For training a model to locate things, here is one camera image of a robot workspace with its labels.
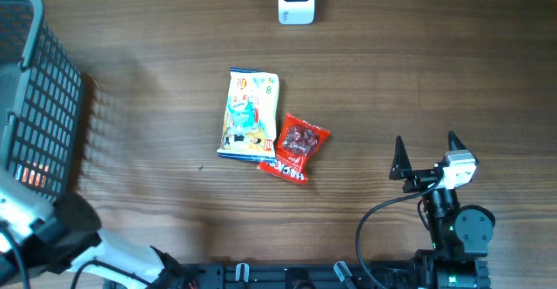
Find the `plastic basket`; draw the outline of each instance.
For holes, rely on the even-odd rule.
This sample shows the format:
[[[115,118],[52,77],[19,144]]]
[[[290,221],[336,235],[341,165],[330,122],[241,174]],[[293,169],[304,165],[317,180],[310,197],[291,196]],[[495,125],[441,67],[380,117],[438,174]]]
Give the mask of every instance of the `plastic basket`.
[[[0,165],[50,202],[65,192],[83,96],[42,0],[0,0]]]

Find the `cable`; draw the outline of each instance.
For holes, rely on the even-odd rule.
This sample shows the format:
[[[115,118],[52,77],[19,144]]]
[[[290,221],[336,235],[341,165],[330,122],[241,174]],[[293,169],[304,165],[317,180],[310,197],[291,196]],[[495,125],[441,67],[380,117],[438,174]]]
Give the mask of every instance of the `cable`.
[[[359,264],[362,266],[362,268],[364,269],[364,272],[366,272],[367,276],[369,276],[369,278],[375,283],[376,286],[378,286],[381,289],[387,289],[385,286],[383,286],[370,272],[370,270],[367,268],[366,266],[366,262],[364,262],[364,259],[362,258],[362,253],[361,253],[361,249],[359,246],[359,235],[362,232],[362,227],[364,226],[364,223],[366,222],[366,220],[372,216],[372,214],[374,214],[376,211],[382,209],[385,206],[389,206],[398,202],[403,202],[403,201],[407,201],[409,199],[413,199],[413,198],[419,198],[421,196],[426,195],[429,192],[432,192],[433,190],[435,190],[435,188],[437,188],[437,186],[439,185],[440,181],[436,182],[435,185],[432,185],[431,187],[429,187],[427,190],[425,190],[424,192],[418,192],[418,193],[414,193],[411,194],[409,196],[405,196],[405,197],[400,197],[400,198],[394,198],[392,200],[388,200],[386,202],[381,203],[380,205],[377,205],[375,207],[373,207],[371,210],[369,210],[369,212],[366,213],[366,215],[364,215],[364,217],[359,221],[359,225],[358,225],[358,229],[356,230],[356,254],[358,255],[358,261]]]
[[[429,231],[429,225],[426,222],[426,219],[424,218],[424,215],[421,214],[421,203],[424,202],[423,199],[421,199],[420,201],[418,201],[418,215],[419,215],[419,219],[421,219],[422,224],[424,224],[424,227]]]
[[[6,240],[8,240],[8,243],[11,246],[11,250],[14,252],[14,256],[16,257],[17,267],[19,268],[19,272],[21,273],[23,288],[31,289],[31,284],[29,282],[29,273],[27,271],[27,268],[25,267],[25,264],[23,263],[23,256],[19,251],[19,246],[17,245],[17,242],[14,240],[14,237],[8,231],[8,228],[6,228],[3,224],[0,224],[0,232],[6,237]]]
[[[96,265],[96,266],[104,267],[104,268],[106,268],[107,270],[111,270],[111,271],[113,271],[113,272],[117,272],[117,273],[119,273],[119,274],[121,274],[121,275],[124,275],[125,277],[131,278],[131,279],[135,279],[135,280],[139,281],[140,283],[146,285],[147,287],[152,287],[152,286],[153,286],[152,283],[150,283],[149,281],[147,281],[147,280],[145,280],[145,279],[142,279],[142,278],[136,276],[135,274],[132,274],[132,273],[123,271],[123,270],[121,270],[121,269],[119,269],[119,268],[117,268],[117,267],[114,267],[114,266],[112,266],[112,265],[109,265],[109,264],[103,263],[103,262],[101,262],[101,261],[97,261],[97,260],[95,260],[95,259],[92,259],[92,260],[90,260],[90,261],[85,262],[83,265],[81,265],[81,267],[79,267],[79,269],[77,269],[76,274],[74,275],[73,280],[71,281],[71,289],[76,289],[76,287],[77,287],[77,281],[79,280],[79,276],[80,276],[81,273],[83,272],[84,268],[87,267],[87,266],[89,266],[89,265]]]

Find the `wood grain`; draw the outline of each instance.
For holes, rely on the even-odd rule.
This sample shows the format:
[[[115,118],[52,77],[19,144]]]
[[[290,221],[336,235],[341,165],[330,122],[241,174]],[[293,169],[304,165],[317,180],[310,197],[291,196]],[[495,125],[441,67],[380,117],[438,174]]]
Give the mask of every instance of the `wood grain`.
[[[354,261],[361,216],[402,194],[396,136],[425,168],[455,130],[480,159],[460,202],[498,219],[493,288],[554,287],[556,2],[318,0],[314,24],[287,27],[277,0],[44,0],[91,77],[78,190],[104,226],[182,262]],[[217,158],[231,66],[279,75],[279,121],[332,131],[307,187]],[[367,259],[431,246],[416,202],[370,218]]]

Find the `red packet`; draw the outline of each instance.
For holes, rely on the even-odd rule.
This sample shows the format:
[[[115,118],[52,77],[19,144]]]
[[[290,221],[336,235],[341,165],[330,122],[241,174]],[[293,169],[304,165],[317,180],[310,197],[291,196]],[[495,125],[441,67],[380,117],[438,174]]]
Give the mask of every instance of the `red packet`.
[[[307,184],[304,166],[317,152],[330,131],[286,114],[275,150],[275,163],[259,163],[258,168],[297,184]]]

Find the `black cable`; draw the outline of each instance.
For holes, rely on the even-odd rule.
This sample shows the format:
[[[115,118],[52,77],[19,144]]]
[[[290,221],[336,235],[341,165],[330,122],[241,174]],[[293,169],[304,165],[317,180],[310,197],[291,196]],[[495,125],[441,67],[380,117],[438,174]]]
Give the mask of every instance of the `black cable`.
[[[101,261],[97,261],[97,260],[95,260],[95,259],[92,259],[92,260],[90,260],[90,261],[85,262],[85,263],[84,263],[83,265],[81,265],[81,267],[79,267],[79,269],[76,271],[76,274],[74,275],[73,280],[71,281],[71,289],[76,289],[77,281],[79,280],[79,276],[80,276],[81,273],[84,271],[84,268],[87,267],[87,266],[89,266],[89,265],[96,265],[96,266],[104,267],[104,268],[106,268],[107,270],[111,270],[111,271],[113,271],[113,272],[117,272],[117,273],[119,273],[119,274],[121,274],[121,275],[124,275],[125,277],[131,278],[131,279],[135,279],[135,280],[139,281],[140,283],[146,285],[147,287],[152,287],[152,286],[153,286],[152,283],[150,283],[149,281],[147,281],[147,280],[145,280],[145,279],[142,279],[142,278],[136,276],[135,274],[132,274],[132,273],[123,271],[123,270],[121,270],[121,269],[119,269],[119,268],[117,268],[117,267],[114,267],[114,266],[110,265],[110,264],[106,264],[106,263],[103,263],[103,262],[101,262]]]
[[[424,215],[421,214],[421,203],[424,202],[423,199],[421,199],[420,201],[418,201],[418,215],[419,215],[419,219],[421,219],[421,223],[424,224],[424,227],[429,231],[429,225],[426,222],[426,219],[424,218]]]
[[[8,228],[4,227],[2,223],[0,223],[0,232],[6,237],[8,243],[11,245],[11,250],[14,252],[14,256],[16,257],[17,267],[19,268],[19,272],[21,273],[21,280],[23,281],[23,288],[24,289],[31,289],[31,284],[29,282],[29,273],[25,264],[23,263],[23,256],[19,251],[19,246],[17,242],[14,240],[14,237],[8,231]]]
[[[359,235],[362,232],[362,227],[364,226],[364,223],[366,222],[366,220],[372,216],[372,214],[374,214],[376,211],[382,209],[385,206],[389,206],[398,202],[403,202],[403,201],[407,201],[409,199],[413,199],[413,198],[419,198],[421,196],[426,195],[429,192],[432,192],[433,190],[435,190],[435,188],[437,188],[437,186],[439,185],[439,181],[435,183],[435,185],[432,185],[431,187],[429,187],[427,190],[425,190],[424,192],[418,192],[418,193],[414,193],[411,194],[409,196],[405,196],[405,197],[400,197],[400,198],[394,198],[392,200],[388,200],[386,202],[381,203],[380,205],[377,205],[375,207],[373,207],[371,210],[369,210],[369,212],[366,213],[366,215],[364,215],[364,217],[359,221],[359,225],[358,225],[358,230],[356,230],[356,254],[358,255],[358,261],[359,264],[362,265],[362,268],[364,269],[364,272],[366,272],[367,276],[369,276],[369,278],[372,280],[372,282],[375,283],[376,286],[378,286],[381,289],[387,289],[385,286],[383,286],[370,272],[370,270],[367,268],[366,266],[366,262],[364,262],[364,259],[362,258],[362,253],[361,253],[361,249],[359,246]]]

